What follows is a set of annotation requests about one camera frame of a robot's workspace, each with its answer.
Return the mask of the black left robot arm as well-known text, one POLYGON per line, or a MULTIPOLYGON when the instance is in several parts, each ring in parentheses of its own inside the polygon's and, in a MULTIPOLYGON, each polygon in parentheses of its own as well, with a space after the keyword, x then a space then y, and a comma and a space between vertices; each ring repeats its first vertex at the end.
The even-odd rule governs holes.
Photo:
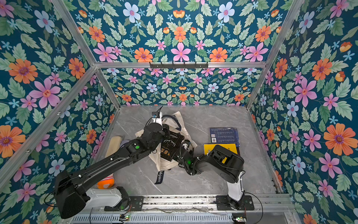
POLYGON ((60 217, 68 219, 84 209, 124 206, 128 198, 122 188, 94 190, 93 186, 114 172, 147 157, 169 135, 168 125, 151 123, 144 127, 140 137, 124 144, 110 156, 74 173, 62 171, 58 174, 54 198, 60 217))

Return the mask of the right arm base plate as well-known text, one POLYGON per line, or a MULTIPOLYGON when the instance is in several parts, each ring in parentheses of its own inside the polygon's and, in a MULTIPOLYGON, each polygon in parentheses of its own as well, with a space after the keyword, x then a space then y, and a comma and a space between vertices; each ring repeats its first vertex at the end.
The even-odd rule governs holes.
POLYGON ((239 201, 229 196, 216 196, 214 203, 219 211, 253 211, 255 209, 251 196, 244 196, 239 201))

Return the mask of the black Murphy's Law book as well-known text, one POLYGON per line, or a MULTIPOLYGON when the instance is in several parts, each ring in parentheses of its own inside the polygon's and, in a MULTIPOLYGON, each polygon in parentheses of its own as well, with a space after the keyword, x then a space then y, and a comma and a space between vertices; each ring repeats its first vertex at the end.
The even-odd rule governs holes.
POLYGON ((180 148, 184 136, 180 133, 170 132, 168 138, 164 139, 161 144, 160 157, 167 161, 171 161, 176 155, 176 151, 180 148))

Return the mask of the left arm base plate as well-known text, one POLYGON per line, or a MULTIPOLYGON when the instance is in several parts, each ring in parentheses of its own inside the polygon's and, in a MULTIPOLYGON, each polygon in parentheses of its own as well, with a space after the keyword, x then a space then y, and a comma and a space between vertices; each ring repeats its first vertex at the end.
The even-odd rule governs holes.
POLYGON ((144 204, 143 196, 124 197, 114 207, 105 206, 105 211, 141 211, 144 204))

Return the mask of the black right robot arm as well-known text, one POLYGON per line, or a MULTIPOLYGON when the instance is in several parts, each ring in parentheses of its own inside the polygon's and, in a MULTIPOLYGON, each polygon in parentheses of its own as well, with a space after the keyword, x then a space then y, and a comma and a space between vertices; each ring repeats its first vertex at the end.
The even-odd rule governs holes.
POLYGON ((242 185, 244 175, 244 159, 224 148, 215 145, 209 153, 194 157, 194 153, 188 151, 189 142, 181 144, 173 157, 189 175, 199 175, 205 171, 212 170, 227 183, 227 201, 222 204, 238 210, 244 204, 245 190, 242 185))

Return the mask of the yellow spine book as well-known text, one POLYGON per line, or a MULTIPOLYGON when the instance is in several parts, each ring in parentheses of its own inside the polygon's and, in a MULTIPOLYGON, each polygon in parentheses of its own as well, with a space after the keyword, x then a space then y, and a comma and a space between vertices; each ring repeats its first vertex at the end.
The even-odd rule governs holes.
POLYGON ((240 156, 240 151, 234 143, 210 143, 204 144, 203 147, 205 155, 210 155, 225 165, 235 156, 240 156))

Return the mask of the cream canvas tote bag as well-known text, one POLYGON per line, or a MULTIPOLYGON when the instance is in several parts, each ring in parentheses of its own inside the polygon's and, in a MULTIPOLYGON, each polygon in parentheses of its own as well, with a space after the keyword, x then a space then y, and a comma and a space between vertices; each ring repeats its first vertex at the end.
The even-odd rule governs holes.
MULTIPOLYGON (((183 120, 181 112, 177 111, 174 114, 172 114, 171 116, 173 116, 174 119, 165 118, 163 116, 162 123, 168 125, 169 130, 171 132, 179 133, 181 136, 184 137, 184 140, 190 141, 191 145, 192 145, 192 149, 190 149, 190 151, 193 152, 198 145, 196 144, 196 142, 194 140, 192 140, 189 132, 185 128, 185 124, 184 124, 184 120, 183 120)), ((157 149, 157 152, 150 153, 149 158, 156 164, 156 168, 158 171, 166 171, 166 170, 174 168, 175 166, 178 165, 178 162, 176 162, 174 160, 174 158, 171 159, 170 161, 168 161, 168 160, 165 160, 164 158, 160 157, 161 148, 159 146, 156 149, 157 149)))

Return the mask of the dark blue barcode book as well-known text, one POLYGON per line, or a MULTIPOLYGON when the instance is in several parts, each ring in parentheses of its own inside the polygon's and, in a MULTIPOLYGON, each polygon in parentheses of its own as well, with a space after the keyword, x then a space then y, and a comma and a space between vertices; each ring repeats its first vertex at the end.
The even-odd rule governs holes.
POLYGON ((211 143, 235 144, 240 147, 237 128, 234 127, 211 127, 209 129, 211 143))

